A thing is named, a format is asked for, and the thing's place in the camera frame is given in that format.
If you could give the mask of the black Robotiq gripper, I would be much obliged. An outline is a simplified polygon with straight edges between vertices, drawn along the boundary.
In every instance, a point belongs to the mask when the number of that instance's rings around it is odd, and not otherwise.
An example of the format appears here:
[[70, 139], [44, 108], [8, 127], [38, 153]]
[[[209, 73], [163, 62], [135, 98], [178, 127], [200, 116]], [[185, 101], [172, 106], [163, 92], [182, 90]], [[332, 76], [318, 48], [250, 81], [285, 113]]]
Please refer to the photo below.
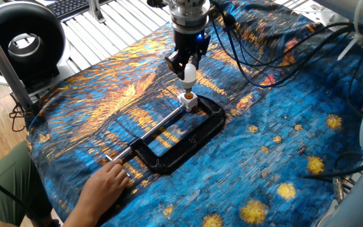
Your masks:
[[185, 79], [185, 65], [193, 58], [196, 70], [203, 55], [206, 55], [211, 36], [205, 30], [197, 33], [181, 33], [174, 31], [175, 51], [165, 57], [169, 69], [175, 73], [179, 79]]

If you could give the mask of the person's right hand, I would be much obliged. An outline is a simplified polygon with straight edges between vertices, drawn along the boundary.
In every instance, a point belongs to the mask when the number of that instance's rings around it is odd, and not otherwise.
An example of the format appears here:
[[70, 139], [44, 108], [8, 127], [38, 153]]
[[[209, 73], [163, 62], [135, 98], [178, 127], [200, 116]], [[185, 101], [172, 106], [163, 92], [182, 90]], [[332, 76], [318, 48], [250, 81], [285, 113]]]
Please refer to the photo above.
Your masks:
[[120, 197], [129, 183], [121, 160], [110, 161], [85, 183], [76, 209], [81, 216], [100, 218]]

